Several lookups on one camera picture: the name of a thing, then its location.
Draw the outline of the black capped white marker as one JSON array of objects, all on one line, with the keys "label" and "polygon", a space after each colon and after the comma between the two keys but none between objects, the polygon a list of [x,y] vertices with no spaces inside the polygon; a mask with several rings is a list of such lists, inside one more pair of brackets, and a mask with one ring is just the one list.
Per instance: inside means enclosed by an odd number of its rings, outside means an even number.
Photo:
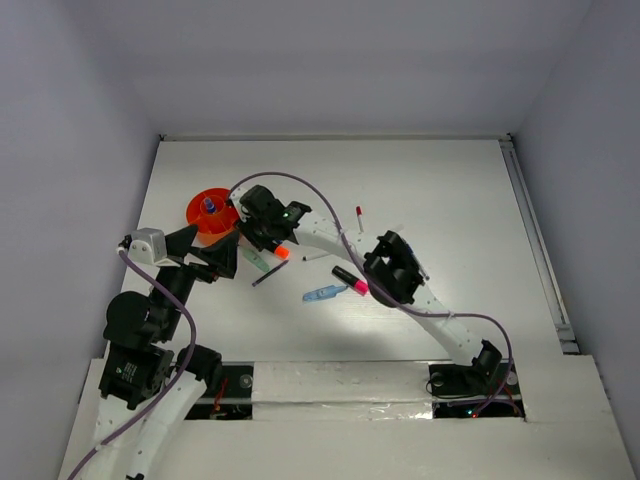
[{"label": "black capped white marker", "polygon": [[313,261],[313,260],[324,258],[324,257],[326,257],[328,255],[330,255],[330,254],[327,253],[327,252],[316,253],[316,254],[312,254],[312,255],[305,255],[305,256],[302,257],[302,261],[304,261],[304,262]]}]

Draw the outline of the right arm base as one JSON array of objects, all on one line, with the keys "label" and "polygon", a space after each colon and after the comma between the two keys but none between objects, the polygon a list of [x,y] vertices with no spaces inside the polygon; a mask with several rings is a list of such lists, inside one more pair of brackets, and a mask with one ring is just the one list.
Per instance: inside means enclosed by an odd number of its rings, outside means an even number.
[{"label": "right arm base", "polygon": [[493,395],[506,380],[496,398],[479,414],[479,418],[524,418],[525,407],[522,400],[516,367],[507,371],[506,361],[499,365],[490,383],[466,374],[466,368],[448,363],[429,366],[429,376],[425,384],[426,392],[432,399],[433,417],[436,419],[472,418],[474,410]]}]

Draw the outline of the orange round container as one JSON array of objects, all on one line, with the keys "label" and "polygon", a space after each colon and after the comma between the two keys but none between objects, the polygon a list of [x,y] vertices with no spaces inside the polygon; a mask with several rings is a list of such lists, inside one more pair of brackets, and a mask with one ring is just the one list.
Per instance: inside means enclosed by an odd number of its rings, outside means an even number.
[{"label": "orange round container", "polygon": [[[209,188],[195,195],[186,208],[186,221],[198,226],[197,240],[205,247],[213,245],[225,235],[231,233],[239,214],[233,206],[225,201],[229,193],[226,188]],[[216,206],[216,212],[208,214],[203,205],[205,197],[209,197]]]}]

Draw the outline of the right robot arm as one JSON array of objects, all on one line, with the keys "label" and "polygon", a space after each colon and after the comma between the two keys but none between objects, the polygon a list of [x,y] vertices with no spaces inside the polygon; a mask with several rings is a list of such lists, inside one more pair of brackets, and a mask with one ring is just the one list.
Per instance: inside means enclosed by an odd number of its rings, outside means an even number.
[{"label": "right robot arm", "polygon": [[496,381],[501,352],[473,334],[436,298],[419,261],[398,233],[352,233],[305,204],[283,204],[261,185],[235,188],[228,203],[240,216],[237,226],[255,247],[271,248],[278,241],[288,241],[360,268],[379,303],[390,308],[401,305],[448,353],[453,363],[436,374],[434,386],[471,393],[482,392]]}]

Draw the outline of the green correction tape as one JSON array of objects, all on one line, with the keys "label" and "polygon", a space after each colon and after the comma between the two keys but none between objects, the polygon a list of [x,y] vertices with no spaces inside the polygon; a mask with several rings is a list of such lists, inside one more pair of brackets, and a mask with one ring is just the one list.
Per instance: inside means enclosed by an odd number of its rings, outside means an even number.
[{"label": "green correction tape", "polygon": [[268,263],[254,250],[241,247],[242,256],[260,271],[267,273],[270,270]]}]

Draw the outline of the pink highlighter black body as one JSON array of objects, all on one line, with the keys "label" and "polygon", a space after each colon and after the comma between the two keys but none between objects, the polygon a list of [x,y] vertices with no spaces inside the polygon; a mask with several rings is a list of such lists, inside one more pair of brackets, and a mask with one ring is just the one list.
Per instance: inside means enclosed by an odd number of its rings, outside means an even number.
[{"label": "pink highlighter black body", "polygon": [[334,266],[331,273],[360,295],[369,292],[368,284],[340,266]]}]

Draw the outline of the purple pen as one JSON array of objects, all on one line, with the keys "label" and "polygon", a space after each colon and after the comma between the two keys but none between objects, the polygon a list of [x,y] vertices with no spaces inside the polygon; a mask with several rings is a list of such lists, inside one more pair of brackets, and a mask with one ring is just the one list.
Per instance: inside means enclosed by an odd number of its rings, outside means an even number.
[{"label": "purple pen", "polygon": [[268,272],[264,273],[261,277],[259,277],[255,281],[253,281],[251,286],[253,288],[257,287],[258,285],[262,284],[264,281],[266,281],[267,279],[272,277],[274,274],[278,273],[280,270],[282,270],[288,264],[289,264],[289,260],[282,261],[280,264],[278,264],[277,266],[271,268]]}]

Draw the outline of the blue gel pen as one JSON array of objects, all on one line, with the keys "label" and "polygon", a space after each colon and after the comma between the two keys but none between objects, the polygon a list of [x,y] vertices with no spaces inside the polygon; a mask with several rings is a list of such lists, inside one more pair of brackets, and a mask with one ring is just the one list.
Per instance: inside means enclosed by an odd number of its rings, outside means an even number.
[{"label": "blue gel pen", "polygon": [[422,283],[424,284],[426,281],[430,280],[430,276],[426,272],[425,268],[423,267],[422,263],[420,262],[418,256],[416,255],[416,253],[415,253],[414,249],[411,247],[411,245],[409,243],[407,243],[406,246],[407,246],[407,249],[408,249],[409,253],[411,254],[412,259],[416,263],[418,271],[419,271],[421,277],[423,278]]}]

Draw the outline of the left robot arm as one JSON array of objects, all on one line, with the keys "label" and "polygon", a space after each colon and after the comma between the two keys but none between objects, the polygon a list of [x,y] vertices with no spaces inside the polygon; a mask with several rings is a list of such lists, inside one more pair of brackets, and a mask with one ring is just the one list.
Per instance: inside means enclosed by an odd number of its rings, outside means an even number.
[{"label": "left robot arm", "polygon": [[150,290],[121,292],[107,307],[96,445],[82,479],[154,478],[195,402],[221,385],[221,355],[197,345],[186,303],[196,282],[234,278],[239,235],[197,247],[197,233],[143,228],[117,247]]}]

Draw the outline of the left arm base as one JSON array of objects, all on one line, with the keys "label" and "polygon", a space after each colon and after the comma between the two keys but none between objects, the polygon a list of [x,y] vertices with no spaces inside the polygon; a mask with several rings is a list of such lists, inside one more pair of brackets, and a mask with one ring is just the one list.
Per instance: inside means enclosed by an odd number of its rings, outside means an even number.
[{"label": "left arm base", "polygon": [[225,363],[218,385],[196,401],[186,420],[251,420],[254,365]]}]

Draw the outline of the blue item in container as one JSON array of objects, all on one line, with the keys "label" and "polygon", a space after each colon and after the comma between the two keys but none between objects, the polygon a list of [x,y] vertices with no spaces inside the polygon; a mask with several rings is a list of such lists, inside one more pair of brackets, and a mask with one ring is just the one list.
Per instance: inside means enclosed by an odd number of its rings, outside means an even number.
[{"label": "blue item in container", "polygon": [[216,206],[214,202],[209,198],[205,197],[203,200],[204,209],[208,214],[213,214],[216,212]]}]

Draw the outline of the aluminium side rail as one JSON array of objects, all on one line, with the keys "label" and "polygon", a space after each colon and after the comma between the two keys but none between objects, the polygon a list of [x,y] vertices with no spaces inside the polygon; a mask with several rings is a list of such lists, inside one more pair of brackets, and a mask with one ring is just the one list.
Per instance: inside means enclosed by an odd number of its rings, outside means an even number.
[{"label": "aluminium side rail", "polygon": [[514,144],[511,140],[500,140],[499,146],[562,352],[564,355],[581,355],[581,349],[564,305]]}]

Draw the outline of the red capped white marker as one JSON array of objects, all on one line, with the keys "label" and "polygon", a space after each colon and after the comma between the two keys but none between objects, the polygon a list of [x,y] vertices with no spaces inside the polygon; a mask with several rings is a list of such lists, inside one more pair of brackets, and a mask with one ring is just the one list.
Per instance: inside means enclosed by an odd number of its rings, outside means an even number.
[{"label": "red capped white marker", "polygon": [[358,226],[359,226],[359,231],[361,233],[364,233],[365,229],[364,229],[364,222],[363,222],[363,212],[362,212],[362,208],[361,206],[356,206],[355,208],[356,211],[356,216],[357,216],[357,221],[358,221]]}]

